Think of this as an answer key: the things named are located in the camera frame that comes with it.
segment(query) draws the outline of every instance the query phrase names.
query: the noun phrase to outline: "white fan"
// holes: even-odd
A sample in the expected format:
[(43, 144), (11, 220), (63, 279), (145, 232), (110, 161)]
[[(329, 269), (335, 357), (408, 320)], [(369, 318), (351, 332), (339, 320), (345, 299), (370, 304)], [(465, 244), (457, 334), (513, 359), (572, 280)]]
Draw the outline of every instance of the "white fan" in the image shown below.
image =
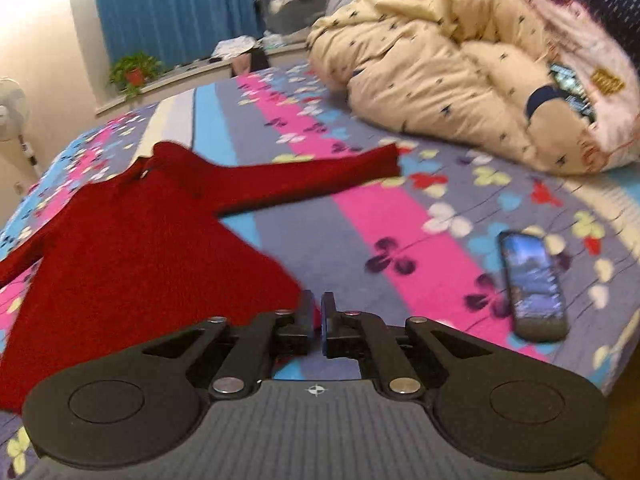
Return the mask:
[(33, 150), (22, 133), (29, 115), (27, 97), (13, 79), (0, 78), (0, 142), (18, 140), (24, 156), (29, 160), (38, 176), (42, 175)]

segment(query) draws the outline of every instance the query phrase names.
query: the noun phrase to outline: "plastic container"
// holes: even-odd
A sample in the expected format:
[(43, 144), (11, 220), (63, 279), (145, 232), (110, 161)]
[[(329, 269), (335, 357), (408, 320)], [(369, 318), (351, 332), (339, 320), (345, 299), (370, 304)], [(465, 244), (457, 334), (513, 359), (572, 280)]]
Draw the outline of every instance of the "plastic container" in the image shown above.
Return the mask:
[(275, 34), (292, 34), (324, 16), (329, 0), (255, 0), (265, 28)]

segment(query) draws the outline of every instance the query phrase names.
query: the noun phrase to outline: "green plant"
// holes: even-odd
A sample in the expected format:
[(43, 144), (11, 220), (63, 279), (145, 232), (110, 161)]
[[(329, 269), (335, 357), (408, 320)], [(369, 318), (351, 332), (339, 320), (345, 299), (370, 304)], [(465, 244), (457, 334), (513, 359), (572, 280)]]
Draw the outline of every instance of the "green plant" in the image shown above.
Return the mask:
[(113, 83), (124, 92), (125, 97), (131, 98), (140, 94), (140, 89), (144, 85), (135, 85), (128, 81), (127, 73), (140, 69), (144, 76), (145, 83), (153, 81), (162, 74), (162, 62), (154, 56), (148, 56), (144, 52), (137, 52), (132, 56), (125, 56), (116, 62), (109, 72), (109, 83)]

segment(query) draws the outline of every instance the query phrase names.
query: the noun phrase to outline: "red sweater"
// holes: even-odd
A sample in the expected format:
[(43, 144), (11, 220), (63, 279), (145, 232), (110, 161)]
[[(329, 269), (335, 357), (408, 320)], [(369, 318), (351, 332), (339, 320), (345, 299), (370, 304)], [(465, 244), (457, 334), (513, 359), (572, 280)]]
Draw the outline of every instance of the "red sweater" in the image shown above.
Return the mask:
[(87, 184), (0, 262), (0, 286), (42, 258), (0, 360), (0, 408), (51, 374), (210, 316), (246, 324), (295, 308), (300, 286), (216, 217), (396, 176), (387, 146), (359, 156), (228, 168), (170, 142)]

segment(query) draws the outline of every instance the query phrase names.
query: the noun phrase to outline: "red flower pot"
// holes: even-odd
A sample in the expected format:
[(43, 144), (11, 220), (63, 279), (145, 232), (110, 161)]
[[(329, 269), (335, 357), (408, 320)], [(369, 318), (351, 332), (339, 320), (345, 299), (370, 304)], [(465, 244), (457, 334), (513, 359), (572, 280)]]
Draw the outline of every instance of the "red flower pot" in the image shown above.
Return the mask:
[(133, 86), (145, 85), (145, 75), (142, 73), (142, 70), (139, 68), (135, 68), (133, 70), (129, 70), (128, 72), (125, 72), (124, 77), (127, 79), (127, 82), (129, 82)]

